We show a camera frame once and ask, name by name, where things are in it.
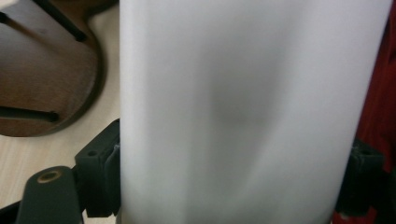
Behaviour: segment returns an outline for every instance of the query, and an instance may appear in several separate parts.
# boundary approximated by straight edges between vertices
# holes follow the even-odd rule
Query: beige floor
[[[120,117],[119,7],[96,16],[91,25],[106,53],[106,85],[81,119],[57,133],[30,138],[0,135],[0,208],[19,201],[26,180],[36,172],[56,165],[74,166],[74,156]],[[115,223],[114,219],[85,218],[85,223]]]

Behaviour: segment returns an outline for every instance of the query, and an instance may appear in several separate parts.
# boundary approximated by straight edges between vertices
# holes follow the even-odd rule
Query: white cylinder
[[[390,0],[123,0],[122,224],[329,221]]]

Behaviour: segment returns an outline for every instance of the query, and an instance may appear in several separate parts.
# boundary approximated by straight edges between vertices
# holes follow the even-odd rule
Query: dark red fabric
[[[396,4],[393,3],[389,21],[375,63],[370,88],[362,110],[357,137],[381,151],[390,171],[396,165]],[[371,208],[366,217],[342,219],[332,216],[333,224],[373,224],[376,211]]]

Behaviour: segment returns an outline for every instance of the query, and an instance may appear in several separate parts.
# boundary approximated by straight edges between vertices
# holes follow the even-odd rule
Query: wooden seat
[[[86,38],[77,41],[31,0],[4,8],[0,15],[0,106],[53,112],[58,119],[0,116],[2,135],[34,136],[62,129],[89,108],[105,81],[104,57],[87,21],[117,0],[51,3]]]

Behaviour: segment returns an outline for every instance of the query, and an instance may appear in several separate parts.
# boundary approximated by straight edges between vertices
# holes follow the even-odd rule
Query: stool leg
[[[1,23],[5,23],[6,21],[8,21],[8,16],[6,13],[0,12],[0,22]]]
[[[80,31],[73,22],[66,18],[66,16],[58,10],[52,3],[48,0],[33,0],[39,7],[46,11],[53,19],[55,19],[59,24],[62,25],[77,41],[83,41],[87,36]]]
[[[55,112],[0,106],[0,119],[39,119],[48,122],[55,122],[58,118],[59,116]]]

